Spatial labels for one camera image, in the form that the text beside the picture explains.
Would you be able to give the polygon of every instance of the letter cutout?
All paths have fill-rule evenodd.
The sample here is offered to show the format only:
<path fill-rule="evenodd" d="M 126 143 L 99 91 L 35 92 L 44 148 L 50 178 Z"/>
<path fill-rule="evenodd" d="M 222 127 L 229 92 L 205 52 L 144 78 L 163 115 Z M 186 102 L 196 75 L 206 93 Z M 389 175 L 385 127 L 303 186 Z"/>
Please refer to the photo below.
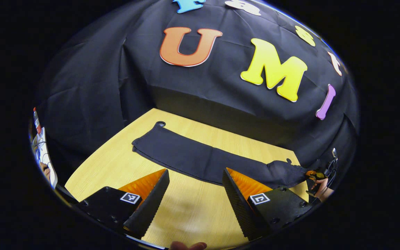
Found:
<path fill-rule="evenodd" d="M 328 84 L 328 92 L 327 92 L 327 97 L 325 97 L 325 101 L 322 104 L 322 107 L 317 110 L 316 112 L 316 117 L 324 120 L 325 116 L 327 116 L 327 111 L 328 108 L 330 107 L 331 102 L 333 101 L 333 98 L 336 95 L 336 90 L 331 86 L 331 84 Z"/>
<path fill-rule="evenodd" d="M 308 44 L 310 44 L 311 46 L 316 46 L 316 43 L 314 42 L 314 38 L 311 36 L 310 33 L 308 33 L 308 31 L 304 30 L 302 27 L 299 26 L 295 26 L 296 30 L 295 32 L 297 33 L 297 35 L 299 35 L 300 38 L 302 38 L 305 42 L 307 42 Z"/>
<path fill-rule="evenodd" d="M 231 1 L 226 1 L 225 4 L 233 8 L 243 9 L 244 11 L 256 16 L 262 15 L 259 13 L 260 12 L 259 8 L 247 2 L 243 2 L 240 0 L 231 0 Z"/>
<path fill-rule="evenodd" d="M 205 62 L 211 54 L 216 38 L 223 35 L 218 30 L 199 29 L 198 33 L 201 34 L 201 38 L 197 50 L 191 55 L 184 55 L 179 52 L 179 47 L 183 36 L 190 33 L 191 29 L 188 27 L 169 27 L 164 32 L 166 36 L 161 44 L 160 57 L 169 64 L 184 67 L 197 66 Z"/>
<path fill-rule="evenodd" d="M 204 3 L 206 0 L 173 0 L 173 2 L 177 2 L 180 9 L 177 10 L 177 13 L 185 13 L 190 10 L 195 10 L 203 7 L 203 5 L 197 4 L 195 2 Z"/>
<path fill-rule="evenodd" d="M 339 69 L 340 63 L 337 61 L 336 57 L 335 57 L 332 53 L 328 52 L 328 54 L 329 54 L 330 57 L 331 57 L 331 61 L 332 61 L 332 63 L 333 63 L 334 69 L 335 69 L 336 72 L 339 74 L 339 76 L 342 76 L 342 72 L 341 72 L 340 69 Z"/>
<path fill-rule="evenodd" d="M 272 89 L 285 78 L 283 84 L 277 87 L 277 93 L 289 101 L 296 102 L 297 91 L 308 66 L 297 57 L 290 57 L 281 64 L 274 45 L 258 38 L 252 38 L 251 43 L 256 46 L 256 50 L 248 70 L 240 73 L 240 77 L 245 81 L 260 85 L 263 83 L 260 75 L 265 68 L 268 89 Z"/>

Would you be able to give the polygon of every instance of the black fabric strip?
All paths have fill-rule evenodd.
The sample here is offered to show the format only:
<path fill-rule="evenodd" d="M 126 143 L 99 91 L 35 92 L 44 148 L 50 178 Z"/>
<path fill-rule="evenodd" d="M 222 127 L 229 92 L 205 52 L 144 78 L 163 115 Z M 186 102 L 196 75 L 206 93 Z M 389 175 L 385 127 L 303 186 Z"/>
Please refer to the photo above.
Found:
<path fill-rule="evenodd" d="M 265 164 L 191 140 L 157 122 L 132 142 L 134 152 L 161 166 L 198 180 L 222 185 L 228 167 L 273 189 L 293 187 L 307 178 L 307 169 L 281 160 Z"/>

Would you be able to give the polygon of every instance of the finger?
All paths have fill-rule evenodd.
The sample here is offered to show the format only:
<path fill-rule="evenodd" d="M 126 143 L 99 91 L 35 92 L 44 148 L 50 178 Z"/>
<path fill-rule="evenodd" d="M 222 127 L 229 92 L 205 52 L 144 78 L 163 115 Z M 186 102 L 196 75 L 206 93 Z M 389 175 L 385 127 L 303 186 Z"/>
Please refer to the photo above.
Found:
<path fill-rule="evenodd" d="M 169 248 L 170 250 L 189 250 L 186 245 L 179 241 L 173 241 L 171 243 L 171 247 Z"/>
<path fill-rule="evenodd" d="M 204 242 L 198 242 L 198 243 L 195 243 L 194 245 L 191 245 L 191 247 L 189 247 L 188 250 L 203 250 L 207 246 L 208 245 L 206 245 L 206 243 L 204 243 Z"/>

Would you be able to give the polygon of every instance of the blue letter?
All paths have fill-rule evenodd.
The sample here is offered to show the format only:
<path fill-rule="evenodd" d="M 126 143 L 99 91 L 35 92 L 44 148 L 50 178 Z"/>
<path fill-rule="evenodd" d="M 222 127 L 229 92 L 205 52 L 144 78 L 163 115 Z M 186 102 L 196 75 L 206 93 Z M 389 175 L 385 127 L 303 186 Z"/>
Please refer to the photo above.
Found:
<path fill-rule="evenodd" d="M 180 9 L 177 10 L 177 13 L 181 14 L 186 11 L 203 7 L 203 5 L 196 4 L 195 2 L 204 3 L 206 0 L 173 0 L 173 2 L 178 2 Z"/>

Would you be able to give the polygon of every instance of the table surface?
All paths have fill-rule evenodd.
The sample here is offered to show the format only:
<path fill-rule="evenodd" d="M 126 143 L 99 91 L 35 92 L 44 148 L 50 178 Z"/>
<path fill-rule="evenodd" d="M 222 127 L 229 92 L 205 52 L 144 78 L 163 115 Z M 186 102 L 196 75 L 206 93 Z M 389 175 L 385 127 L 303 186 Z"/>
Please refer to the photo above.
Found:
<path fill-rule="evenodd" d="M 273 160 L 299 165 L 291 150 L 256 141 L 159 109 L 133 121 L 97 149 L 72 174 L 65 187 L 82 201 L 100 188 L 120 188 L 163 169 L 132 152 L 132 141 L 143 136 L 159 120 L 179 135 L 263 163 Z M 232 210 L 224 187 L 194 179 L 169 169 L 170 183 L 157 214 L 142 240 L 169 247 L 173 240 L 187 245 L 206 242 L 208 249 L 229 249 L 248 242 Z M 306 182 L 291 191 L 308 201 Z"/>

